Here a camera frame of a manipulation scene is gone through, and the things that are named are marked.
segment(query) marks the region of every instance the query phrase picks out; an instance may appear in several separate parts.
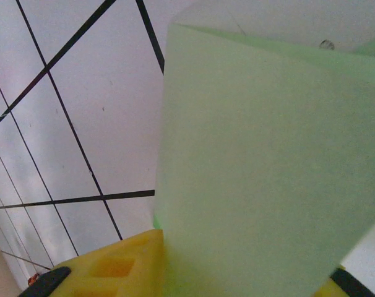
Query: green sheet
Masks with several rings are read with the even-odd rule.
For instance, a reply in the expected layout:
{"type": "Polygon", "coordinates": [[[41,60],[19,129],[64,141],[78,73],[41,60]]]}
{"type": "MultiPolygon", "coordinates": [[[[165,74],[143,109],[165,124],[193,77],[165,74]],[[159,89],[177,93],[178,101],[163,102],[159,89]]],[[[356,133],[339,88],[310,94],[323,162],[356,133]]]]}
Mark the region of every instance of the green sheet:
{"type": "Polygon", "coordinates": [[[375,58],[173,24],[166,297],[310,296],[375,223],[375,58]]]}

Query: black object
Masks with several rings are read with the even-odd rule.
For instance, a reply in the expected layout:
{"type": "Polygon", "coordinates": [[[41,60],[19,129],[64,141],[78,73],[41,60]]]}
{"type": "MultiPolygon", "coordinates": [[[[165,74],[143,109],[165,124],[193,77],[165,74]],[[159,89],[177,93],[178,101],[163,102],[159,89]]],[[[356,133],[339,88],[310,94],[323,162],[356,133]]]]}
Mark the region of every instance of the black object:
{"type": "Polygon", "coordinates": [[[349,296],[349,297],[375,297],[375,294],[366,288],[359,280],[343,269],[336,269],[330,278],[349,296]]]}
{"type": "Polygon", "coordinates": [[[69,267],[60,267],[42,274],[38,280],[22,292],[19,297],[49,297],[70,274],[69,267]]]}

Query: light green paper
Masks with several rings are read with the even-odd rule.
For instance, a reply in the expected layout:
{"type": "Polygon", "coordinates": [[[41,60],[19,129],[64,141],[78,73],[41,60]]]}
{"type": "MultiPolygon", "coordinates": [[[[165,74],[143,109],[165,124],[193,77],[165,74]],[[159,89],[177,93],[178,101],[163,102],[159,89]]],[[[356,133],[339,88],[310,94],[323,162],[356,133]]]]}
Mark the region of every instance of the light green paper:
{"type": "Polygon", "coordinates": [[[164,297],[310,296],[375,222],[375,58],[203,31],[168,33],[164,297]]]}

